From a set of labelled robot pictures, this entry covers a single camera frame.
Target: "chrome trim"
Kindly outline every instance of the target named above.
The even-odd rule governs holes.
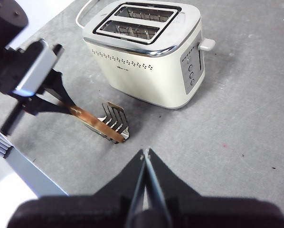
[[[103,48],[110,48],[112,50],[115,51],[119,51],[119,52],[124,52],[124,53],[131,53],[131,54],[135,54],[135,55],[139,55],[139,56],[146,56],[146,57],[162,57],[162,56],[166,56],[174,51],[176,51],[186,40],[188,37],[191,36],[191,34],[194,32],[195,28],[199,25],[201,19],[199,19],[198,23],[195,25],[195,27],[191,30],[191,32],[187,35],[187,37],[185,37],[185,39],[177,46],[171,46],[168,47],[166,49],[162,49],[162,50],[146,50],[146,49],[134,49],[134,48],[126,48],[126,47],[118,47],[116,45],[111,45],[111,44],[106,44],[103,43],[101,41],[97,41],[97,40],[92,40],[90,38],[84,37],[83,40],[85,42],[89,42],[89,43],[93,43],[96,44],[100,47]]]
[[[159,34],[150,44],[97,34],[96,29],[103,25],[112,13],[115,13],[115,11],[124,4],[132,5],[133,7],[138,7],[137,4],[147,4],[148,6],[152,5],[162,10],[170,10],[171,7],[177,7],[181,8],[181,11],[178,12],[174,19],[165,27],[162,33]],[[141,24],[145,24],[147,21],[143,19],[134,20],[141,21]],[[148,57],[161,57],[177,50],[192,34],[196,26],[200,23],[200,20],[201,17],[199,10],[188,4],[149,0],[119,0],[106,6],[90,20],[83,30],[83,39],[85,42],[93,43],[102,47],[108,47],[121,52],[130,52],[132,54]],[[149,22],[148,25],[154,26],[154,24],[151,23],[152,21],[147,22]]]

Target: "gray floor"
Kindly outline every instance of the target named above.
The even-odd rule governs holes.
[[[284,0],[182,0],[202,15],[217,42],[205,54],[206,78],[182,109],[167,110],[111,88],[75,25],[77,0],[29,42],[66,51],[56,69],[81,107],[101,116],[101,99],[125,108],[131,138],[114,145],[71,116],[26,114],[9,139],[70,194],[92,194],[140,148],[152,147],[202,195],[255,197],[284,212]],[[85,14],[85,24],[99,4]],[[0,126],[14,101],[0,95]]]

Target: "white toaster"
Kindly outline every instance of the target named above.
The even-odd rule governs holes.
[[[164,1],[116,1],[83,30],[110,85],[165,108],[184,106],[203,81],[203,51],[215,41],[201,33],[200,11]]]

